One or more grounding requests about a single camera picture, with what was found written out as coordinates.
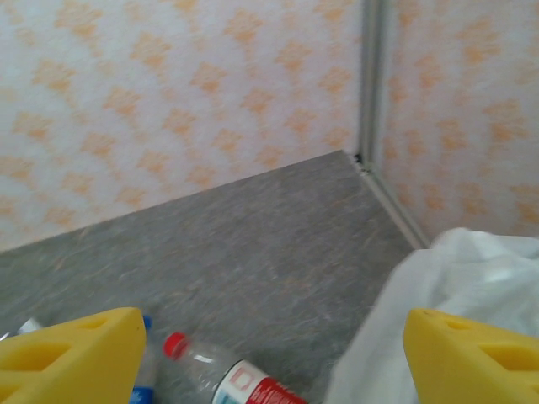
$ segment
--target speckled gray floor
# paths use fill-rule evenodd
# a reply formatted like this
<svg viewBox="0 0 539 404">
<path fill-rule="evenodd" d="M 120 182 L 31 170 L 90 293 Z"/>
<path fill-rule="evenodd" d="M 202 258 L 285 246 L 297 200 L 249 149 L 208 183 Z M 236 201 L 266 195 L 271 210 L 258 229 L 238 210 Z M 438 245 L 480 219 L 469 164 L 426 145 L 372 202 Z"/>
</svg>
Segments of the speckled gray floor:
<svg viewBox="0 0 539 404">
<path fill-rule="evenodd" d="M 116 306 L 244 355 L 311 403 L 411 248 L 341 152 L 0 255 L 0 332 Z M 158 402 L 195 403 L 163 359 Z"/>
</svg>

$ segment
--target patterned wallpaper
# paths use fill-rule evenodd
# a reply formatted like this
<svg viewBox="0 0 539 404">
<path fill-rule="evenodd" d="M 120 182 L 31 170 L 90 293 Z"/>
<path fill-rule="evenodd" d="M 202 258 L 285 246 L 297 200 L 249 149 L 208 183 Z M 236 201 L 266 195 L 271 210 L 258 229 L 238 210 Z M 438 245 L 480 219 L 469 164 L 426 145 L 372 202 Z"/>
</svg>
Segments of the patterned wallpaper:
<svg viewBox="0 0 539 404">
<path fill-rule="evenodd" d="M 0 249 L 355 149 L 359 0 L 0 0 Z"/>
<path fill-rule="evenodd" d="M 434 237 L 539 235 L 539 2 L 391 0 L 380 158 Z"/>
</svg>

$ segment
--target plastic bottle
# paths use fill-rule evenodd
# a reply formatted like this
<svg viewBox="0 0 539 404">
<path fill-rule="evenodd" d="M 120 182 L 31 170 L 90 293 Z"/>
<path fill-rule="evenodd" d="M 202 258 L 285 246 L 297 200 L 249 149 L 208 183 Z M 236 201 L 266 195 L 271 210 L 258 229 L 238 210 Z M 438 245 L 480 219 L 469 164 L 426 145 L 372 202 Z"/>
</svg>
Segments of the plastic bottle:
<svg viewBox="0 0 539 404">
<path fill-rule="evenodd" d="M 146 333 L 152 329 L 152 318 L 144 316 Z M 136 375 L 135 386 L 129 399 L 129 404 L 152 404 L 153 388 L 157 380 L 157 355 L 152 345 L 146 341 L 144 354 L 142 355 L 141 367 Z"/>
<path fill-rule="evenodd" d="M 210 343 L 199 343 L 175 332 L 163 345 L 178 361 L 208 404 L 307 404 L 276 380 L 234 353 Z"/>
</svg>

